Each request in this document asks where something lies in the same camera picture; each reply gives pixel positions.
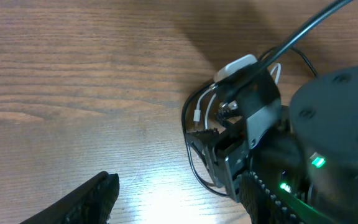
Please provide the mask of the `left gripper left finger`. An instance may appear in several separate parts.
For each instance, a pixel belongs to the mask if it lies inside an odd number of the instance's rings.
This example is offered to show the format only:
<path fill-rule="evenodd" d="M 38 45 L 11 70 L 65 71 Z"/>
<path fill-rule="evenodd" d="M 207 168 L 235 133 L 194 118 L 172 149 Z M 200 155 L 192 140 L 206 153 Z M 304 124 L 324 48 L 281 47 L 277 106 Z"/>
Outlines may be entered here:
<path fill-rule="evenodd" d="M 119 196 L 119 175 L 102 171 L 22 224 L 107 224 Z"/>

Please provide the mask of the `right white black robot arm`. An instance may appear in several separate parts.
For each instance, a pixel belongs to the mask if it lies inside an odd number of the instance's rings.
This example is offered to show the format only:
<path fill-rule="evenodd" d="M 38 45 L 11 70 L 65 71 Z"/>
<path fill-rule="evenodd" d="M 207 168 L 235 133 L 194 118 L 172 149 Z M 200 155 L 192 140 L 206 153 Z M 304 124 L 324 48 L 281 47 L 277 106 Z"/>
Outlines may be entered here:
<path fill-rule="evenodd" d="M 217 85 L 224 128 L 186 133 L 217 187 L 253 223 L 358 223 L 358 66 L 303 85 L 288 106 L 248 65 Z"/>

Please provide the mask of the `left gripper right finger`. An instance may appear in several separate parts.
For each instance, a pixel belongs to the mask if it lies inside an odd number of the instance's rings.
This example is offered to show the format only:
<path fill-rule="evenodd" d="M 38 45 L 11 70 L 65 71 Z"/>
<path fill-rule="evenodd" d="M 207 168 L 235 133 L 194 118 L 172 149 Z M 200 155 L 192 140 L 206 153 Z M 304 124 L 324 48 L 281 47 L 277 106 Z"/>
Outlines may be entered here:
<path fill-rule="evenodd" d="M 331 223 L 329 217 L 309 207 L 292 194 L 282 189 L 269 189 L 255 172 L 242 174 L 239 202 L 255 224 Z"/>

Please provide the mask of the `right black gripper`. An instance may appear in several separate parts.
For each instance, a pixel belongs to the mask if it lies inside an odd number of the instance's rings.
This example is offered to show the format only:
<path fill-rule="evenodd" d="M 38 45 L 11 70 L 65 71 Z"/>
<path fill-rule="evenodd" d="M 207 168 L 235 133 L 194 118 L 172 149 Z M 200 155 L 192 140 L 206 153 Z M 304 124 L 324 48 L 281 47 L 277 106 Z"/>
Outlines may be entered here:
<path fill-rule="evenodd" d="M 194 149 L 206 162 L 205 148 L 211 145 L 212 168 L 216 183 L 224 187 L 227 196 L 239 201 L 242 173 L 246 159 L 257 147 L 264 134 L 281 117 L 281 96 L 267 67 L 257 62 L 248 65 L 217 83 L 217 98 L 224 106 L 236 102 L 237 109 L 218 109 L 216 122 L 226 128 L 185 133 L 189 150 Z"/>

